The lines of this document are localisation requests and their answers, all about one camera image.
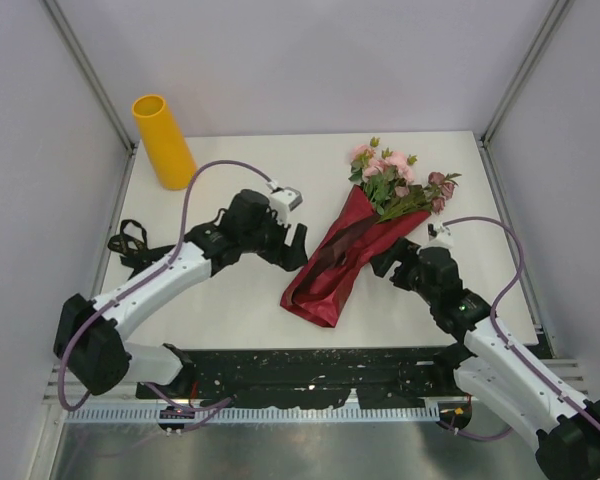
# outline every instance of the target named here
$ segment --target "red cellophane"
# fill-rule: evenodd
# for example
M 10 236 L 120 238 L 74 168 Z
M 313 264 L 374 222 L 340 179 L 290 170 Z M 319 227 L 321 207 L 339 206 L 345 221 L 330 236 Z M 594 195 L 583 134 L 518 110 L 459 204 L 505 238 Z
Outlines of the red cellophane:
M 415 212 L 376 223 L 379 215 L 354 186 L 318 249 L 287 287 L 280 305 L 321 327 L 335 327 L 360 269 L 429 218 Z

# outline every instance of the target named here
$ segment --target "yellow cylinder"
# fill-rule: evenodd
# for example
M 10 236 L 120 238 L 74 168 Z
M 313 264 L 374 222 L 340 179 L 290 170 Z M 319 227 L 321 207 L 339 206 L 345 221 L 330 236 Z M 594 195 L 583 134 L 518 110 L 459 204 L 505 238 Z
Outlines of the yellow cylinder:
M 158 181 L 169 190 L 185 188 L 196 163 L 167 101 L 160 95 L 145 95 L 131 110 Z

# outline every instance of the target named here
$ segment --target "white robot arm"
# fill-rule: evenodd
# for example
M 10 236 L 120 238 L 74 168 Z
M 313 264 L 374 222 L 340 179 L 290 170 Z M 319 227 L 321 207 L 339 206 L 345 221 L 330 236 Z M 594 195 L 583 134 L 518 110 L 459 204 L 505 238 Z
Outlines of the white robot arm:
M 157 384 L 170 397 L 186 396 L 193 383 L 191 360 L 173 345 L 129 343 L 133 331 L 176 295 L 236 263 L 243 253 L 256 253 L 287 271 L 306 264 L 304 225 L 298 224 L 291 245 L 285 244 L 289 216 L 302 195 L 274 182 L 268 185 L 269 197 L 243 190 L 217 221 L 193 227 L 175 258 L 174 249 L 111 292 L 91 301 L 77 294 L 65 302 L 54 342 L 58 358 L 85 321 L 106 310 L 85 330 L 68 361 L 91 394 L 105 393 L 125 380 Z
M 600 400 L 565 384 L 513 337 L 491 305 L 463 287 L 447 227 L 430 225 L 429 233 L 427 245 L 400 239 L 371 264 L 385 276 L 399 262 L 392 283 L 418 293 L 437 325 L 456 339 L 436 364 L 520 434 L 550 480 L 599 478 Z

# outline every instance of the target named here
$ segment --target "pink rose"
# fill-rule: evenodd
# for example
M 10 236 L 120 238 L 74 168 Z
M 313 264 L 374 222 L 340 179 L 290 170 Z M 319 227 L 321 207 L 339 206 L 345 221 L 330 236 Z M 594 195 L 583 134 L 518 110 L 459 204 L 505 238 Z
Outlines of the pink rose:
M 429 174 L 429 183 L 440 185 L 444 182 L 444 175 L 440 172 L 431 172 Z
M 398 172 L 404 170 L 405 168 L 409 168 L 407 157 L 401 152 L 393 152 L 390 156 L 384 159 L 384 163 L 387 165 L 393 165 L 396 167 Z
M 409 195 L 409 187 L 396 187 L 396 195 L 400 198 Z
M 382 173 L 384 171 L 383 163 L 377 158 L 372 158 L 369 160 L 369 166 L 362 171 L 362 180 L 367 181 L 369 177 L 373 177 L 378 173 Z
M 442 185 L 440 185 L 440 191 L 442 192 L 442 195 L 444 196 L 444 198 L 446 198 L 447 200 L 449 200 L 451 197 L 453 197 L 453 190 L 455 188 L 456 188 L 456 186 L 451 182 L 446 182 L 446 183 L 443 183 Z
M 433 210 L 433 213 L 440 213 L 442 210 L 444 210 L 445 203 L 446 201 L 444 197 L 436 197 L 431 200 L 431 210 Z
M 373 157 L 376 154 L 376 151 L 369 145 L 358 145 L 356 148 L 353 149 L 353 152 L 351 152 L 351 161 L 354 161 L 360 155 L 364 155 L 365 153 L 369 157 Z
M 407 183 L 416 181 L 416 175 L 413 169 L 409 166 L 409 159 L 401 152 L 393 152 L 390 156 L 384 159 L 384 163 L 396 167 L 398 174 L 404 178 Z
M 404 170 L 399 170 L 398 173 L 402 175 L 402 178 L 404 178 L 407 183 L 413 183 L 416 181 L 416 174 L 413 172 L 413 168 L 408 165 L 407 168 Z

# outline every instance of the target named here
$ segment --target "white tabletop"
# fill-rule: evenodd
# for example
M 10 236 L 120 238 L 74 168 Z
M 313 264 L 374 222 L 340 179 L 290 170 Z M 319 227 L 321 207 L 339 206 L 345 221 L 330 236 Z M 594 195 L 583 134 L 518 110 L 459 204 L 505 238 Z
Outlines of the white tabletop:
M 385 133 L 382 146 L 417 155 L 417 174 L 432 170 L 459 172 L 460 187 L 441 215 L 450 220 L 466 215 L 498 217 L 480 154 L 471 132 Z M 303 192 L 304 203 L 293 222 L 309 227 L 307 252 L 319 244 L 338 215 L 351 189 L 347 181 L 348 153 L 372 134 L 209 137 L 187 139 L 198 165 L 212 160 L 248 162 Z M 211 220 L 228 207 L 243 188 L 266 192 L 253 173 L 221 166 L 204 172 L 191 196 L 188 228 Z M 160 187 L 142 146 L 138 149 L 121 219 L 133 218 L 149 231 L 150 247 L 176 241 L 184 191 Z M 514 274 L 505 235 L 487 224 L 452 227 L 453 257 L 465 286 L 491 302 Z M 426 225 L 409 238 L 427 241 Z M 104 291 L 124 283 L 130 269 L 112 254 Z M 279 306 L 280 296 L 296 273 L 287 273 L 255 255 L 244 255 L 236 265 L 179 295 L 151 316 L 130 341 L 181 349 L 278 349 L 422 347 L 453 343 L 440 331 L 427 305 L 414 293 L 399 290 L 387 278 L 374 276 L 366 266 L 335 329 L 320 328 Z M 522 290 L 514 288 L 499 314 L 522 342 L 536 343 Z

